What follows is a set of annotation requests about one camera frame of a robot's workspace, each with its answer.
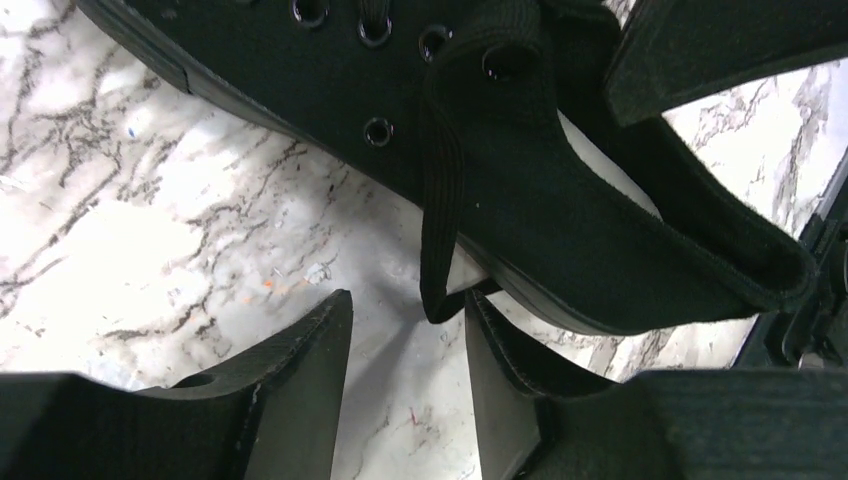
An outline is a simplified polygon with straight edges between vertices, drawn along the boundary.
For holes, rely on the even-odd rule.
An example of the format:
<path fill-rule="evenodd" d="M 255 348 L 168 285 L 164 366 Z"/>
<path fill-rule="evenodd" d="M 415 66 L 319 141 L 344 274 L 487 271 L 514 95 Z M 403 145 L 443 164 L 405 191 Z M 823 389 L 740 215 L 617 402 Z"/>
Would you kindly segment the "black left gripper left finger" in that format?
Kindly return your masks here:
<path fill-rule="evenodd" d="M 352 333 L 336 290 L 284 330 L 169 388 L 141 391 L 138 479 L 327 479 Z"/>

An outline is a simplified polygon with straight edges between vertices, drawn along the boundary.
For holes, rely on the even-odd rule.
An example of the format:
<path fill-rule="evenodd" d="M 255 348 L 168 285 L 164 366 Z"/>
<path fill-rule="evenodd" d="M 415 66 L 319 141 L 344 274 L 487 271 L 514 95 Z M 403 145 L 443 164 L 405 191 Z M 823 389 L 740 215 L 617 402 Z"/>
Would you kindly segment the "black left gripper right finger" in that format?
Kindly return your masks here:
<path fill-rule="evenodd" d="M 557 354 L 479 290 L 465 294 L 465 338 L 484 479 L 564 479 L 564 404 L 615 384 Z"/>

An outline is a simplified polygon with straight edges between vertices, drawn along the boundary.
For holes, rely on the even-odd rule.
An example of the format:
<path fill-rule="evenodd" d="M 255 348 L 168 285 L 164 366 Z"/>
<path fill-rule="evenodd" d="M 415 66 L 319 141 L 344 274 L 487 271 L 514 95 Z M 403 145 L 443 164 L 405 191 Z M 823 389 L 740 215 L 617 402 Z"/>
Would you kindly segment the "black canvas sneaker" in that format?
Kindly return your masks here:
<path fill-rule="evenodd" d="M 309 141 L 421 209 L 424 76 L 490 1 L 83 1 L 178 89 Z M 460 62 L 443 96 L 465 151 L 456 245 L 547 322 L 634 335 L 789 310 L 815 264 L 726 190 L 663 120 L 601 95 L 619 43 L 598 1 L 535 1 L 524 76 Z"/>

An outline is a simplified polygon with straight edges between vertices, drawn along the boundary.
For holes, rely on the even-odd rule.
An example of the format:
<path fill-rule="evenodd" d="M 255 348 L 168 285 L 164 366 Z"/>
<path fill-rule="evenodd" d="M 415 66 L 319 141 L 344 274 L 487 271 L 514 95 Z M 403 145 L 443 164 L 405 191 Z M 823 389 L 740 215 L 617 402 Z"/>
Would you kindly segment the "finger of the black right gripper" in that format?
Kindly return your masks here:
<path fill-rule="evenodd" d="M 749 81 L 847 56 L 847 4 L 638 1 L 605 81 L 631 125 Z"/>

